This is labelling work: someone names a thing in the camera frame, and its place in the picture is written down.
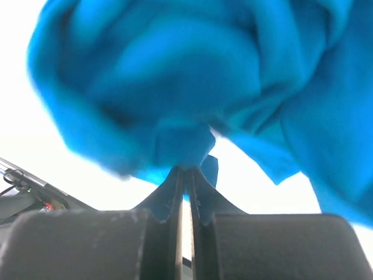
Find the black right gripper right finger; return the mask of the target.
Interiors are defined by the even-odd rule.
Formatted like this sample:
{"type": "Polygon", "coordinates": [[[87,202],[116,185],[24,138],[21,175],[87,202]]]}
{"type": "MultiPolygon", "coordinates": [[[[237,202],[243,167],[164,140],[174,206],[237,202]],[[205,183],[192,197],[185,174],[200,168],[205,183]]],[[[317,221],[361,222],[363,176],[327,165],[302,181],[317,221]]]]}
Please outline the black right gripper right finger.
{"type": "Polygon", "coordinates": [[[195,279],[371,279],[352,227],[323,214],[247,214],[205,179],[185,173],[195,279]]]}

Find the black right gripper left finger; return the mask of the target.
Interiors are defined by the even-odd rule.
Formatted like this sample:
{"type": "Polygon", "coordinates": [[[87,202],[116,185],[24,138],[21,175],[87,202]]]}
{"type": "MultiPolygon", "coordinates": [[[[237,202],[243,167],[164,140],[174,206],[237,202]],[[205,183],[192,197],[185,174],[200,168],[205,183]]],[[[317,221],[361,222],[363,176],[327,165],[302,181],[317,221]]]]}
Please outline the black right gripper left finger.
{"type": "Polygon", "coordinates": [[[182,172],[126,211],[29,212],[1,246],[2,279],[180,279],[182,172]]]}

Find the blue t-shirt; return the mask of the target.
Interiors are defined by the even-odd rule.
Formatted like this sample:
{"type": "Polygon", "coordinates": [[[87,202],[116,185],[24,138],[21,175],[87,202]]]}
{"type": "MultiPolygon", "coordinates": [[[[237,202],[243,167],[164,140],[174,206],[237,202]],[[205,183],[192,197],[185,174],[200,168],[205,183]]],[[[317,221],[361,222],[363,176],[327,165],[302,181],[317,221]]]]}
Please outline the blue t-shirt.
{"type": "Polygon", "coordinates": [[[48,1],[27,64],[66,146],[105,169],[154,181],[218,132],[372,225],[371,1],[48,1]]]}

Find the black robot base mount plate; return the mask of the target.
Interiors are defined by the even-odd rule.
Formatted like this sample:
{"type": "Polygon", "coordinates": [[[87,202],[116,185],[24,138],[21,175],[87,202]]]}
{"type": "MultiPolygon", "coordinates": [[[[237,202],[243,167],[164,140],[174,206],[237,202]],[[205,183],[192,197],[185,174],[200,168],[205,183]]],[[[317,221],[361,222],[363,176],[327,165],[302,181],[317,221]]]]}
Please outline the black robot base mount plate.
{"type": "Polygon", "coordinates": [[[18,191],[10,185],[1,191],[1,224],[10,224],[21,214],[28,211],[53,211],[47,209],[43,202],[33,194],[18,191]]]}

